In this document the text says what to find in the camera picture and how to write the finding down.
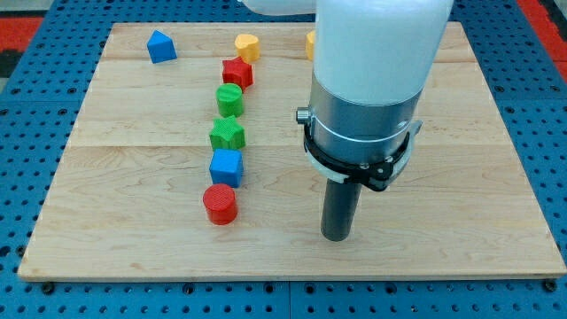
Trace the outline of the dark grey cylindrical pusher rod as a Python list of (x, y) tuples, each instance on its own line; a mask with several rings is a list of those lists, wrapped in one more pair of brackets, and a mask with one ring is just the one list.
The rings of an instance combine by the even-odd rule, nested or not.
[(324, 194), (321, 233), (330, 241), (342, 241), (351, 231), (353, 217), (361, 193), (358, 183), (337, 183), (327, 180)]

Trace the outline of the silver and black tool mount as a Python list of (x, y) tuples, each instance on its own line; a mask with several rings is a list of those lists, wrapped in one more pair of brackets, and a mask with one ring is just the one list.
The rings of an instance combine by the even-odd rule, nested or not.
[(422, 122), (420, 95), (395, 104), (360, 104), (328, 91), (313, 77), (309, 105), (297, 110), (308, 160), (335, 183), (384, 191), (404, 170)]

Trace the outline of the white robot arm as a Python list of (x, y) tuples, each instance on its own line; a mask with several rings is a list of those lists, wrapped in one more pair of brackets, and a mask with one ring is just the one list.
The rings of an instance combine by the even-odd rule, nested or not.
[(315, 15), (304, 149), (327, 178), (321, 232), (349, 236), (361, 188), (384, 191), (414, 150), (417, 102), (445, 32), (447, 0), (243, 0), (268, 16)]

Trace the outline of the yellow block behind arm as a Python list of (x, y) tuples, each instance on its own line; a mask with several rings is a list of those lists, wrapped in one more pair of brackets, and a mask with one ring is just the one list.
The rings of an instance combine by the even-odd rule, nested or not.
[(309, 61), (314, 60), (315, 35), (316, 35), (315, 30), (311, 30), (309, 33), (306, 34), (306, 38), (305, 38), (305, 52), (306, 52), (307, 59)]

